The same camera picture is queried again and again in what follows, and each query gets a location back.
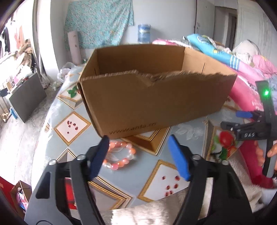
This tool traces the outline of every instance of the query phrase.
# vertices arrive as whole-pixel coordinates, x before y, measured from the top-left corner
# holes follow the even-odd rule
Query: human hand
[[[261,167],[265,163],[265,158],[263,157],[263,150],[259,147],[258,141],[254,142],[256,146],[256,155],[258,158],[258,165]],[[272,146],[272,148],[268,151],[267,157],[272,157],[277,154],[277,143]]]

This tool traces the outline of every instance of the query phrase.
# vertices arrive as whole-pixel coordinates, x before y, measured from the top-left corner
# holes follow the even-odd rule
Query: green led indicator
[[[269,94],[269,91],[266,90],[266,91],[264,92],[264,95],[267,96],[268,94]]]

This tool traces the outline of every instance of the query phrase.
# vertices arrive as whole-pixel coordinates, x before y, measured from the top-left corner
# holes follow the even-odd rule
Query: bracelet
[[[112,158],[111,153],[112,152],[119,152],[123,148],[129,149],[128,156],[126,156],[126,158],[124,158],[122,160],[118,160],[116,158],[115,161],[117,161],[117,162],[110,163],[109,161],[113,161],[111,159]],[[102,165],[107,167],[107,168],[110,168],[111,170],[118,170],[118,168],[124,167],[125,165],[127,165],[130,162],[130,160],[134,159],[135,153],[136,153],[136,150],[133,148],[131,143],[126,143],[124,141],[110,141],[108,153],[107,153],[106,158],[104,159]]]

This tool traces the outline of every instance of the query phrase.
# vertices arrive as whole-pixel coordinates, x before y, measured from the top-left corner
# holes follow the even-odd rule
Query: white stripe
[[[233,69],[235,68],[235,60],[236,60],[236,57],[234,57]]]
[[[232,58],[233,56],[231,56],[231,59],[230,59],[230,67],[232,67]]]
[[[238,60],[237,60],[237,65],[236,65],[236,70],[238,69]]]

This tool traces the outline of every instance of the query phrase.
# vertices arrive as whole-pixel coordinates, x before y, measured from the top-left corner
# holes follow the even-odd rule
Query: metal screw
[[[194,160],[200,160],[201,156],[195,154],[195,155],[192,156],[192,159],[194,159]]]
[[[229,165],[229,162],[227,160],[222,160],[221,163],[225,166],[228,166]]]
[[[49,164],[50,166],[53,166],[53,165],[55,165],[56,163],[57,163],[57,160],[52,159],[52,160],[49,161],[48,164]]]
[[[77,160],[84,160],[86,158],[85,155],[78,155]]]

